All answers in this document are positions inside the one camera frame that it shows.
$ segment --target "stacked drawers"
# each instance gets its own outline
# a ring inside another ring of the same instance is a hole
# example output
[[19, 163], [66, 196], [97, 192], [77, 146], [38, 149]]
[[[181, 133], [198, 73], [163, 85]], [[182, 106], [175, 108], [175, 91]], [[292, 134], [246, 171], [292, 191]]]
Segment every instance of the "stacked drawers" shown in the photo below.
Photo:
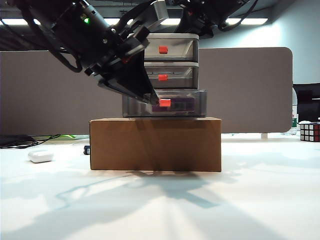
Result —
[[159, 104], [146, 104], [123, 96], [123, 117], [205, 117], [207, 91], [198, 90], [199, 36], [151, 33], [148, 41], [144, 68]]

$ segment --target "water bottle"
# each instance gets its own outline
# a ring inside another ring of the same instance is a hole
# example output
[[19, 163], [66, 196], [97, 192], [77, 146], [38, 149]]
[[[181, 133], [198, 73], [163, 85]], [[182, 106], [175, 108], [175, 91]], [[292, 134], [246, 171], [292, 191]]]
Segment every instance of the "water bottle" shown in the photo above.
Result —
[[297, 93], [292, 88], [292, 125], [289, 131], [283, 133], [285, 135], [296, 135], [297, 134], [297, 125], [298, 125], [298, 113], [297, 113], [297, 108], [298, 108], [298, 98], [297, 98]]

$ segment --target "cubicle divider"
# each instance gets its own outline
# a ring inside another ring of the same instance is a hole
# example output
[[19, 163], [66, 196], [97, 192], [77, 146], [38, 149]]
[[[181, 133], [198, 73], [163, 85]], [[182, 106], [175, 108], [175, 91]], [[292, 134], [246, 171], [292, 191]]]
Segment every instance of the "cubicle divider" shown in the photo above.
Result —
[[[292, 53], [284, 47], [201, 48], [199, 87], [224, 133], [291, 125]], [[0, 52], [0, 134], [88, 134], [89, 121], [122, 116], [121, 96], [65, 68], [47, 51]]]

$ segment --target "cardboard box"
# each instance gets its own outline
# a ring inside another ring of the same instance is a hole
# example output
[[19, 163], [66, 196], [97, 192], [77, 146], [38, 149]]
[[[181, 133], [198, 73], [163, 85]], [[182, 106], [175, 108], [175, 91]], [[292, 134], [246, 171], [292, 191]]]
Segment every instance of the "cardboard box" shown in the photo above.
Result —
[[90, 121], [92, 170], [221, 172], [221, 120], [104, 118]]

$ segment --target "rubik's cube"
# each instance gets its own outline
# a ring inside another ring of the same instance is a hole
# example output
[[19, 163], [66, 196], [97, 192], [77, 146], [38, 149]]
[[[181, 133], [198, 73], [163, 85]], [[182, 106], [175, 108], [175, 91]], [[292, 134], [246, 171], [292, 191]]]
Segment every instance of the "rubik's cube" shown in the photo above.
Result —
[[320, 142], [320, 122], [300, 124], [300, 140]]

